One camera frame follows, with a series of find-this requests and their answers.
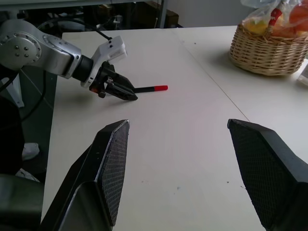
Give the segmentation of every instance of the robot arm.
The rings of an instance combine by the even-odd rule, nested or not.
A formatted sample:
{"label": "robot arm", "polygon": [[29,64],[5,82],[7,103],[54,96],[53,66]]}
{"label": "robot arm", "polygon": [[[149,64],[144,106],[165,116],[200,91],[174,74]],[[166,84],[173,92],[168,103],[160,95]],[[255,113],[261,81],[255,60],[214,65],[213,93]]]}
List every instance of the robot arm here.
{"label": "robot arm", "polygon": [[138,98],[131,82],[116,73],[112,65],[125,57],[120,36],[100,45],[90,59],[78,47],[24,20],[8,20],[0,27],[0,65],[12,71],[25,65],[37,66],[67,79],[73,77],[101,98],[105,93],[123,100]]}

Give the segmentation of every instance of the black cable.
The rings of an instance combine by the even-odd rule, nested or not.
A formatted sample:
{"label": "black cable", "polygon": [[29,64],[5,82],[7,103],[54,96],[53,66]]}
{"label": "black cable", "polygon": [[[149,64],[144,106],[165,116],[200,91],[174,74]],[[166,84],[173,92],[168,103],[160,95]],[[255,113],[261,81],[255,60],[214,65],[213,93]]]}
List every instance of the black cable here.
{"label": "black cable", "polygon": [[46,76],[47,76],[46,71],[43,71],[43,92],[42,92],[42,95],[41,95],[40,99],[38,100],[38,102],[35,104],[35,106],[31,109],[31,111],[25,117],[23,117],[21,119],[21,122],[28,119],[32,115],[32,113],[34,113],[35,110],[39,107],[41,102],[44,100],[45,94],[46,94]]}
{"label": "black cable", "polygon": [[42,95],[40,97],[40,99],[38,100],[38,102],[35,104],[35,106],[31,109],[31,111],[23,118],[20,119],[20,121],[17,121],[16,123],[14,124],[9,124],[3,128],[0,128],[0,131],[3,131],[3,130],[6,130],[6,129],[9,129],[9,128],[12,128],[12,127],[15,127],[17,126],[18,124],[24,122],[26,119],[28,119],[34,112],[35,110],[39,107],[39,105],[42,103],[42,101],[44,100],[45,98],[45,94],[46,94],[46,71],[43,72],[43,92],[42,92]]}
{"label": "black cable", "polygon": [[[58,16],[59,18],[61,18],[61,16],[58,15],[58,14],[56,14],[56,13],[51,13],[51,14],[52,14],[52,18],[51,18],[51,19],[56,18],[56,16]],[[62,30],[61,30],[60,25],[59,25],[58,23],[56,23],[56,26],[57,26],[57,28],[58,28],[58,30],[59,30],[59,32],[60,32],[60,35],[62,36],[63,32],[62,32]]]}
{"label": "black cable", "polygon": [[5,14],[5,16],[6,16],[6,19],[9,20],[9,19],[10,19],[9,13],[8,13],[7,11],[5,11],[4,14]]}
{"label": "black cable", "polygon": [[91,8],[92,8],[92,12],[93,12],[93,16],[94,16],[94,20],[96,21],[96,25],[98,25],[98,24],[101,24],[100,23],[100,21],[98,20],[98,17],[97,17],[97,12],[96,12],[96,10],[94,9],[94,6],[91,6]]}
{"label": "black cable", "polygon": [[110,18],[108,19],[107,22],[104,22],[104,24],[102,24],[102,26],[104,26],[104,25],[106,25],[107,23],[109,23],[113,18],[115,18],[115,16],[110,17]]}
{"label": "black cable", "polygon": [[71,18],[55,18],[55,19],[51,19],[51,20],[48,20],[48,21],[42,23],[41,25],[39,25],[39,26],[38,26],[38,29],[41,29],[43,26],[45,26],[45,25],[47,25],[47,24],[56,23],[56,22],[61,22],[61,21],[74,22],[74,23],[78,23],[78,24],[84,25],[84,26],[86,26],[86,27],[88,27],[88,28],[91,28],[93,31],[96,31],[96,32],[99,33],[101,36],[103,36],[105,39],[107,39],[107,40],[112,40],[112,37],[109,37],[109,36],[105,35],[105,34],[102,33],[101,31],[99,31],[96,27],[91,26],[90,24],[87,24],[87,23],[84,23],[84,22],[75,20],[75,19],[71,19]]}
{"label": "black cable", "polygon": [[132,10],[132,12],[130,13],[130,16],[132,16],[132,15],[135,13],[136,9],[137,9],[137,3],[135,3],[135,7],[134,7],[134,9]]}
{"label": "black cable", "polygon": [[83,18],[84,14],[80,13],[80,14],[74,14],[74,15],[66,15],[66,16],[62,16],[58,13],[54,13],[56,16],[58,16],[59,18],[71,18],[71,19],[76,19],[76,18]]}
{"label": "black cable", "polygon": [[157,0],[157,4],[156,4],[156,21],[155,21],[155,27],[154,28],[157,28],[157,24],[158,24],[158,19],[159,19],[159,3],[158,3],[158,0]]}
{"label": "black cable", "polygon": [[0,92],[2,92],[4,89],[7,88],[7,86],[9,86],[13,81],[14,79],[16,78],[17,75],[15,75],[14,77],[12,78],[9,78],[9,80],[3,85],[0,87]]}

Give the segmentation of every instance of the plastic bag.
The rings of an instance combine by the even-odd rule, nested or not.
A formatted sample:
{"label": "plastic bag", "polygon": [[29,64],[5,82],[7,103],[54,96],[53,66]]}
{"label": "plastic bag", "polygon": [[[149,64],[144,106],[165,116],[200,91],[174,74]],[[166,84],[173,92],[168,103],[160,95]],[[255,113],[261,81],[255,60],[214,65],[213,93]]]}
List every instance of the plastic bag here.
{"label": "plastic bag", "polygon": [[252,12],[242,25],[258,35],[263,35],[268,25],[272,25],[274,37],[308,36],[308,0],[275,0]]}
{"label": "plastic bag", "polygon": [[241,4],[251,8],[262,8],[274,3],[276,0],[241,0]]}

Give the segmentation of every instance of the floor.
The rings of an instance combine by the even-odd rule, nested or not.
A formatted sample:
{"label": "floor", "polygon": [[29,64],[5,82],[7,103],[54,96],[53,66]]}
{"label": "floor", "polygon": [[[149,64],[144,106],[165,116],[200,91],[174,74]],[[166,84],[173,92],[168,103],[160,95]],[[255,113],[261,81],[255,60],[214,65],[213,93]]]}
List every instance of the floor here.
{"label": "floor", "polygon": [[[22,97],[25,104],[25,107],[19,110],[21,118],[33,108],[41,96],[43,90],[42,75],[41,69],[31,66],[25,66],[19,72]],[[41,182],[45,182],[46,176],[56,81],[56,75],[47,73],[45,100],[31,117],[22,124],[25,141],[38,143],[41,150],[36,158],[24,162],[23,169]],[[12,100],[6,90],[1,92],[1,95]]]}

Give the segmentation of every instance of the white table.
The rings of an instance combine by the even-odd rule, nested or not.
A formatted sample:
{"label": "white table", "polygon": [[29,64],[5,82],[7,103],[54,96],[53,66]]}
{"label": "white table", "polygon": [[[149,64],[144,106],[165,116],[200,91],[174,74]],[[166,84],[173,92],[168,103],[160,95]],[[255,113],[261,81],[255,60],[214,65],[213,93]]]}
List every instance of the white table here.
{"label": "white table", "polygon": [[235,30],[224,26],[173,33],[248,120],[275,130],[308,163],[308,88],[296,82],[301,71],[287,78],[263,77],[235,67],[227,54]]}
{"label": "white table", "polygon": [[[303,118],[306,92],[289,80],[257,77],[233,67],[226,52],[234,31],[235,27],[215,27],[108,32],[121,35],[128,51],[128,58],[115,65],[117,72],[135,87],[169,85],[165,92],[139,94],[135,102],[100,99],[78,81],[58,78],[43,215],[96,132],[129,119],[127,168],[115,231],[264,230],[241,187],[227,121],[250,120],[281,134],[288,123],[296,125],[292,99],[287,99],[299,100],[294,110]],[[88,57],[104,42],[95,32],[67,33],[64,39]],[[281,97],[289,108],[281,114],[285,120],[277,118],[272,125],[272,116],[285,105]],[[280,103],[273,110],[271,103],[276,101]],[[294,148],[296,135],[281,135]]]}

